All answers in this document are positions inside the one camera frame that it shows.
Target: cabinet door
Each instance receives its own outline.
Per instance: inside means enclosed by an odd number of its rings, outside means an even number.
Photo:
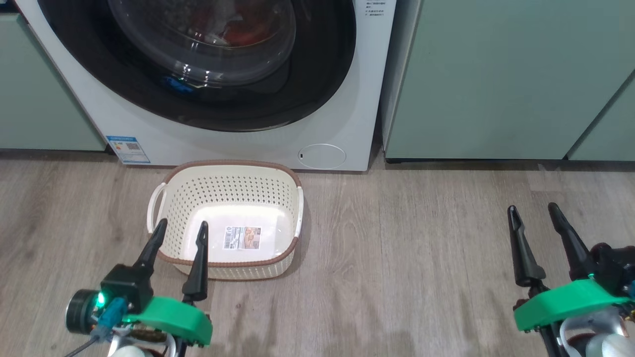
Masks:
[[[592,127],[570,159],[635,161],[635,82]]]
[[[20,15],[0,14],[0,79],[1,148],[105,148]]]
[[[425,0],[386,157],[561,159],[634,38],[632,0]]]

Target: washing machine door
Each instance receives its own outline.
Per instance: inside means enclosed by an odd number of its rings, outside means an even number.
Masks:
[[[298,121],[337,91],[352,0],[38,0],[77,61],[130,102],[218,131]]]

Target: blue connector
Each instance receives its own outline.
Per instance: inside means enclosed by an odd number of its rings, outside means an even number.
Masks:
[[[121,297],[113,299],[104,313],[99,316],[97,326],[90,332],[90,337],[103,342],[110,335],[112,328],[123,320],[123,316],[128,312],[128,303]]]

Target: black cable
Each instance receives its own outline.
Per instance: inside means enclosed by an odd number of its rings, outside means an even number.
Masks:
[[[90,347],[90,345],[94,344],[95,342],[97,342],[97,338],[92,338],[90,340],[88,340],[88,342],[86,342],[85,344],[77,347],[77,349],[75,349],[73,352],[67,354],[64,357],[73,357],[75,356],[77,353],[80,353],[81,351],[84,351],[85,349],[87,349],[88,347]]]

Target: wooden floor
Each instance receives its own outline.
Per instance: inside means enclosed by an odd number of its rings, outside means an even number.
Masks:
[[[506,208],[517,205],[546,283],[568,281],[547,204],[589,246],[635,243],[628,165],[431,163],[364,174],[301,173],[301,254],[276,280],[211,282],[212,346],[191,356],[544,356],[515,330]],[[3,356],[62,356],[86,340],[64,327],[70,296],[132,263],[145,211],[168,170],[104,154],[0,153]],[[156,295],[184,282],[157,261]],[[105,356],[91,347],[83,356]]]

